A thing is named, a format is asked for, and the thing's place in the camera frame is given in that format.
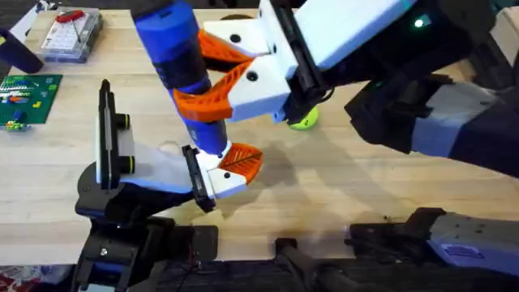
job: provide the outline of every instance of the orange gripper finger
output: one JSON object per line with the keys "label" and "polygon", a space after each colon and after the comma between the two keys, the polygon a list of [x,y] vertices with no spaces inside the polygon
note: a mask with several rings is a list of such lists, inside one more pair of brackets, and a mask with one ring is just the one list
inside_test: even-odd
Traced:
{"label": "orange gripper finger", "polygon": [[203,29],[199,30],[198,40],[202,50],[202,56],[219,61],[244,63],[249,62],[253,58],[233,49],[224,41],[219,40],[215,36],[211,36]]}
{"label": "orange gripper finger", "polygon": [[233,143],[227,155],[221,160],[219,169],[240,174],[251,183],[263,164],[263,153],[250,145]]}
{"label": "orange gripper finger", "polygon": [[252,61],[249,61],[236,66],[204,94],[189,94],[174,88],[173,97],[178,112],[184,118],[198,122],[215,122],[231,118],[233,109],[227,95],[251,63]]}

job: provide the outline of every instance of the wooden tabletop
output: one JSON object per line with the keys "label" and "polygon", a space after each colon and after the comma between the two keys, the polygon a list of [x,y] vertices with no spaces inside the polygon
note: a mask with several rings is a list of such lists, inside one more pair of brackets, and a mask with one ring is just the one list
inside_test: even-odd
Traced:
{"label": "wooden tabletop", "polygon": [[[254,10],[196,11],[198,20]],[[88,63],[46,64],[41,74],[64,74],[45,125],[0,132],[0,264],[74,263],[89,221],[75,214],[76,183],[93,160],[98,89],[112,84],[118,111],[130,114],[135,139],[177,152],[189,136],[137,36],[128,11],[103,11],[105,28]],[[28,35],[35,49],[53,21],[40,13]],[[458,65],[444,73],[462,79]],[[19,74],[14,69],[11,74]],[[220,77],[211,75],[212,80]],[[347,225],[404,221],[418,207],[441,207],[475,217],[519,220],[519,183],[472,165],[369,145],[343,106],[363,84],[339,88],[319,106],[319,124],[292,131],[270,117],[229,123],[234,142],[255,145],[264,165],[249,189],[217,201],[203,214],[194,203],[163,212],[179,223],[217,225],[218,259],[272,257],[272,241],[296,237],[315,256],[351,256],[342,244]]]}

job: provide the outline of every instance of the plastic storage box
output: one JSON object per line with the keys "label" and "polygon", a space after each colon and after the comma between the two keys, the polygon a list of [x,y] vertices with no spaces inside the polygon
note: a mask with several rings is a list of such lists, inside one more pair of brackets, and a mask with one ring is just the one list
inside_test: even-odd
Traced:
{"label": "plastic storage box", "polygon": [[58,14],[74,10],[82,10],[84,16],[67,24],[54,21],[47,36],[40,43],[40,50],[36,53],[46,62],[87,61],[103,27],[103,20],[99,9],[96,8],[59,7]]}

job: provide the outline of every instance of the blue cylinder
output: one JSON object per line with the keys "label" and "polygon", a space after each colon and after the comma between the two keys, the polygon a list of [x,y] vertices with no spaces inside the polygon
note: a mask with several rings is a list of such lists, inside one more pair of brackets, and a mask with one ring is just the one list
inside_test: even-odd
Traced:
{"label": "blue cylinder", "polygon": [[43,62],[8,30],[0,28],[0,36],[5,39],[0,44],[0,59],[28,74],[43,67]]}
{"label": "blue cylinder", "polygon": [[[198,42],[199,27],[189,4],[174,1],[151,9],[141,7],[140,11],[132,11],[132,17],[153,66],[170,94],[173,88],[192,94],[211,88]],[[225,121],[196,122],[184,117],[182,120],[198,148],[216,155],[225,150]]]}

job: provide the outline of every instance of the yellow-green ball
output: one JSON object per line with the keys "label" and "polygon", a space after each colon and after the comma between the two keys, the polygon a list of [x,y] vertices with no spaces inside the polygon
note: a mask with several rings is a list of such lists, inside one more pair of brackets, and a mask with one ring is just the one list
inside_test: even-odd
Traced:
{"label": "yellow-green ball", "polygon": [[319,111],[317,107],[313,108],[310,113],[300,122],[294,125],[290,125],[290,129],[297,131],[307,131],[314,127],[319,117]]}

